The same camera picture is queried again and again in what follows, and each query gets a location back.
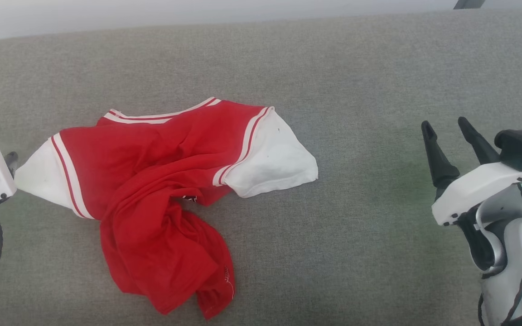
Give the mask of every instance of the striped trim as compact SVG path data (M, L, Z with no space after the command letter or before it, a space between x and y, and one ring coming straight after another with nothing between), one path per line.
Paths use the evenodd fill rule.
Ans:
M56 153L58 154L60 162L62 162L64 177L68 182L68 190L70 190L70 198L74 206L74 213L76 213L76 215L78 215L79 217L93 219L93 217L87 211L86 206L83 202L82 192L80 189L78 175L76 174L74 163L72 162L72 159L68 154L68 150L66 149L64 141L62 141L62 137L60 136L60 134L55 134L52 137L52 144L53 147L56 149Z
M192 111L203 106L217 105L219 102L221 102L220 99L216 99L215 97L209 97L205 101L202 101L201 103L180 112L155 115L140 115L137 117L125 115L120 111L110 110L107 114L104 115L104 118L123 124L163 124L179 114L185 113L187 111Z
M255 136L255 130L257 126L259 125L259 122L263 120L263 118L269 113L270 111L275 110L275 107L264 107L261 109L261 111L251 120L249 120L249 123L247 124L247 127L245 128L245 135L243 137L243 147L241 149L241 155L239 155L239 159L232 164L227 165L225 167L222 167L215 173L215 176L213 176L213 186L220 187L223 186L224 183L224 176L228 174L234 167L245 161L247 159L249 153L251 152L251 144L253 143L253 137Z

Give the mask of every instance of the gray fabric surface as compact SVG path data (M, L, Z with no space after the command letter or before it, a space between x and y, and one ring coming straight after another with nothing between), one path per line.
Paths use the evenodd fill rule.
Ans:
M522 128L522 12L155 27L0 41L0 149L24 162L109 109L178 111L209 96L275 105L319 180L209 208L234 302L209 325L474 325L479 274L462 233L431 215L420 123L463 173L456 118L492 140ZM120 293L99 223L19 192L0 207L0 325L189 326Z

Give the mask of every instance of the sleeve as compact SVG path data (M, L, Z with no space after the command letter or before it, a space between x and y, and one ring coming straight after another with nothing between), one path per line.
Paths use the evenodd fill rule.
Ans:
M315 157L271 107L255 128L250 153L226 172L222 183L247 198L300 186L317 175Z

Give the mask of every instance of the red stripe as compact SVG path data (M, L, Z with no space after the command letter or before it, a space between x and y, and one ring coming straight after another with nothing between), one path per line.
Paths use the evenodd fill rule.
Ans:
M205 105L208 105L210 104L212 101L215 101L216 99L212 99L208 102L206 102L205 104L199 106L199 107L203 107ZM170 113L170 114L167 114L165 116L162 116L162 117L151 117L151 118L129 118L129 117L121 117L119 116L117 113L114 113L113 111L109 111L109 113L112 113L113 115L117 116L118 118L120 119L123 119L123 120L162 120L162 119L167 119L167 118L172 118L172 117L176 117L177 115L181 114L181 113L184 113L184 111L182 112L177 112L177 113Z
M253 128L251 129L251 136L249 136L249 143L247 144L247 153L245 153L245 156L243 157L243 159L241 159L241 161L238 161L238 162L235 162L234 165L238 164L238 163L241 163L242 161L245 161L245 159L247 159L247 156L249 156L249 151L251 151L251 143L253 142L253 135L255 134L255 128L257 128L257 124L259 123L259 121L261 121L261 119L263 117L265 117L265 115L270 111L269 107L267 107L267 111L265 111L265 113L263 113L259 118L257 118L257 120L255 121L255 124L253 125ZM219 176L219 184L222 184L221 181L223 180L223 176L224 174L227 172L227 170L229 170L230 167L226 168L225 171L223 171L223 173L221 173L221 175Z
M80 214L81 217L84 217L82 212L79 211L78 206L76 206L76 200L74 199L74 193L72 192L72 184L70 183L70 176L68 175L68 169L66 168L66 162L64 161L64 157L62 157L62 154L60 153L60 150L58 149L58 145L56 145L56 141L52 137L52 144L54 148L56 149L56 153L58 153L58 156L60 157L60 161L62 161L62 166L64 167L64 173L66 174L66 180L68 181L68 190L70 190L70 197L72 198L72 204L74 204L74 208L76 211Z

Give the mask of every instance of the white background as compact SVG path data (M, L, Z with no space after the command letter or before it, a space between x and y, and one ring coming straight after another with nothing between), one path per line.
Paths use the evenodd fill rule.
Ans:
M450 10L456 0L0 0L0 38L164 24ZM483 8L522 8L486 0Z

